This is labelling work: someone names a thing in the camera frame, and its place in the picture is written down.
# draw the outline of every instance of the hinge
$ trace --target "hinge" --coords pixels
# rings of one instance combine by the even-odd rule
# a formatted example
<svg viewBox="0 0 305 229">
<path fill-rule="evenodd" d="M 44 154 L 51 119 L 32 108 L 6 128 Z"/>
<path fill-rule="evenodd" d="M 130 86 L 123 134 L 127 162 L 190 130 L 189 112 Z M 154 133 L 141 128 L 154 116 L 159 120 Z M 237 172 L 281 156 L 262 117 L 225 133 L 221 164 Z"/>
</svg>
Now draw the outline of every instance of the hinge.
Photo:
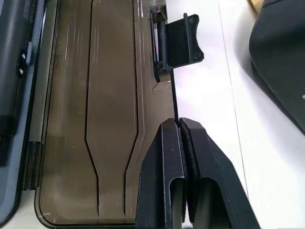
<svg viewBox="0 0 305 229">
<path fill-rule="evenodd" d="M 154 75 L 160 82 L 160 74 L 171 72 L 173 68 L 201 62 L 204 53 L 197 42 L 197 14 L 167 22 L 166 6 L 151 8 L 151 33 Z"/>
<path fill-rule="evenodd" d="M 41 142 L 29 142 L 23 176 L 23 190 L 35 190 L 40 185 L 42 150 Z"/>
</svg>

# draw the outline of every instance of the black plastic part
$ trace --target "black plastic part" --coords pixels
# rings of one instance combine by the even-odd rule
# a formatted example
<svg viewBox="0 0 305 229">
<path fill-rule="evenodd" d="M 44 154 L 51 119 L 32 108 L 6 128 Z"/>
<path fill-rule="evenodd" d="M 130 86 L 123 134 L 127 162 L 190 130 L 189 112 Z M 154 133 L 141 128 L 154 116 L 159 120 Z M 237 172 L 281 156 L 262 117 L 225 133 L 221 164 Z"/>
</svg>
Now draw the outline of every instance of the black plastic part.
<svg viewBox="0 0 305 229">
<path fill-rule="evenodd" d="M 172 85 L 172 94 L 173 94 L 173 111 L 175 122 L 179 125 L 179 113 L 178 113 L 178 103 L 177 103 L 177 95 L 176 95 L 176 85 L 175 85 L 175 77 L 173 75 L 173 70 L 170 72 L 171 77 L 171 85 Z"/>
<path fill-rule="evenodd" d="M 185 215 L 185 160 L 174 119 L 163 122 L 142 163 L 136 229 L 175 229 Z"/>
<path fill-rule="evenodd" d="M 16 117 L 8 115 L 0 115 L 0 135 L 13 137 L 16 130 Z"/>
<path fill-rule="evenodd" d="M 197 42 L 199 16 L 194 14 L 166 25 L 168 64 L 173 68 L 201 62 L 204 54 Z"/>
<path fill-rule="evenodd" d="M 288 112 L 288 117 L 303 134 L 305 133 L 304 12 L 304 0 L 265 0 L 249 42 L 252 62 L 259 73 L 254 77 L 261 77 L 264 80 Z"/>
<path fill-rule="evenodd" d="M 204 59 L 196 38 L 199 16 L 194 14 L 188 17 L 185 13 L 181 20 L 169 24 L 166 21 L 165 6 L 151 8 L 153 65 L 157 82 L 160 82 L 161 73 Z"/>
<path fill-rule="evenodd" d="M 29 142 L 23 176 L 23 190 L 35 190 L 39 186 L 42 149 L 41 142 Z"/>
<path fill-rule="evenodd" d="M 231 161 L 200 123 L 180 119 L 189 175 L 188 209 L 194 229 L 259 229 Z"/>
</svg>

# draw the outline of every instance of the transparent brown plastic lid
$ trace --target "transparent brown plastic lid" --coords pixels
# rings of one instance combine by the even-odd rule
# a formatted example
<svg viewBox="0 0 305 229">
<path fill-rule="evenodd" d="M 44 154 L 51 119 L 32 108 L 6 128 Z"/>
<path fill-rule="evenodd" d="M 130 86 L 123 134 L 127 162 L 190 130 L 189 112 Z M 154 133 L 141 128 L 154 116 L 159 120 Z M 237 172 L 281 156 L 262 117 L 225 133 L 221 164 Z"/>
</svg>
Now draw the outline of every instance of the transparent brown plastic lid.
<svg viewBox="0 0 305 229">
<path fill-rule="evenodd" d="M 174 117 L 171 82 L 153 75 L 149 10 L 164 2 L 47 4 L 41 51 L 51 54 L 37 79 L 47 93 L 35 93 L 31 127 L 45 145 L 37 214 L 47 226 L 133 224 L 142 161 Z"/>
</svg>

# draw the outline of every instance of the black clamp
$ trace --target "black clamp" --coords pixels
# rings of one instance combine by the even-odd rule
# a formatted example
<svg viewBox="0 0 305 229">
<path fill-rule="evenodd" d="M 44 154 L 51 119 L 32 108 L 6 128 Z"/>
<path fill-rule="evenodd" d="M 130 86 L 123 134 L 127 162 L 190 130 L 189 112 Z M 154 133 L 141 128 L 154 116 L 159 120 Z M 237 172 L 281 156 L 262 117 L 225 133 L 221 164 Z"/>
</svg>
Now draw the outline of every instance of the black clamp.
<svg viewBox="0 0 305 229">
<path fill-rule="evenodd" d="M 173 68 L 201 62 L 201 51 L 196 34 L 199 16 L 194 14 L 166 24 L 167 13 L 164 7 L 151 8 L 151 34 L 154 75 L 160 82 L 160 74 L 171 72 Z"/>
<path fill-rule="evenodd" d="M 136 229 L 259 229 L 231 161 L 190 119 L 160 125 L 143 161 Z"/>
</svg>

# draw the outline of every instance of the black plastic clip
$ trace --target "black plastic clip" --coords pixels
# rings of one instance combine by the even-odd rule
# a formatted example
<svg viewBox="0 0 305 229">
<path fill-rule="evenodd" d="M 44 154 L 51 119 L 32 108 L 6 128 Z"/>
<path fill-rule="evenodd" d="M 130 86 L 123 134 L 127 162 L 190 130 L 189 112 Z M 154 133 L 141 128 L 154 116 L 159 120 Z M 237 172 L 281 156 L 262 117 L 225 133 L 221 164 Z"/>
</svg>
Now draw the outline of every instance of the black plastic clip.
<svg viewBox="0 0 305 229">
<path fill-rule="evenodd" d="M 151 8 L 151 33 L 154 75 L 160 82 L 161 73 L 173 68 L 201 62 L 204 54 L 200 49 L 196 34 L 199 16 L 194 14 L 166 24 L 166 7 Z"/>
<path fill-rule="evenodd" d="M 160 125 L 142 163 L 135 228 L 181 228 L 186 178 L 180 131 L 171 118 Z"/>
</svg>

